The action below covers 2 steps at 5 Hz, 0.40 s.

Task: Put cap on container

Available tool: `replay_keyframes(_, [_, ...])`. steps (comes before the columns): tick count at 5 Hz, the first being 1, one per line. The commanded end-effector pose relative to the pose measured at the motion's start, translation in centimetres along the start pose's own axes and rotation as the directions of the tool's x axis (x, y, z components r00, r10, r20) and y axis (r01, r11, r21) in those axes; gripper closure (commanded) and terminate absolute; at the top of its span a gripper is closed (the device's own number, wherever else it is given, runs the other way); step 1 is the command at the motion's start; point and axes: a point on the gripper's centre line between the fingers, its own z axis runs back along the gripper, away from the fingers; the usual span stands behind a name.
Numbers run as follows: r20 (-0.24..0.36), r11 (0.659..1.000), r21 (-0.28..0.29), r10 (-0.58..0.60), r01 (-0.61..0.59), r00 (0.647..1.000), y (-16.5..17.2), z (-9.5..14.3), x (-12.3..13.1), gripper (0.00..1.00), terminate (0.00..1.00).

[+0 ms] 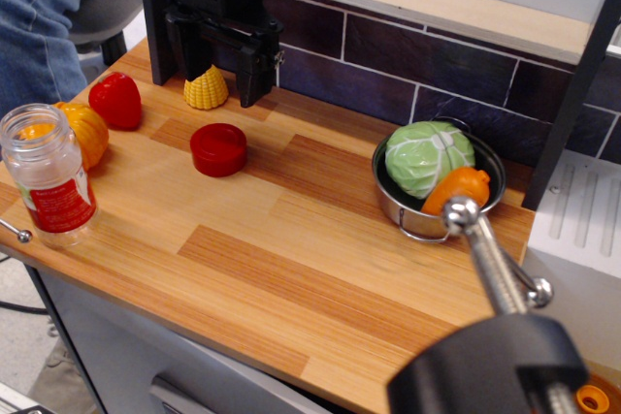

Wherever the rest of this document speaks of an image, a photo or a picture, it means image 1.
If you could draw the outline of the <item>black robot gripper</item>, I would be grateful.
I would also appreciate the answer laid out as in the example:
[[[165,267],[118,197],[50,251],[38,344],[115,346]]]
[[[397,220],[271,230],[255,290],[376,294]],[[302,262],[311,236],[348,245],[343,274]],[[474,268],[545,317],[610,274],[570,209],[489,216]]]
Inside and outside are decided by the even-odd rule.
[[[239,51],[236,85],[243,108],[271,92],[282,24],[268,13],[264,0],[167,0],[165,21],[186,80],[196,80],[212,66],[212,39]]]

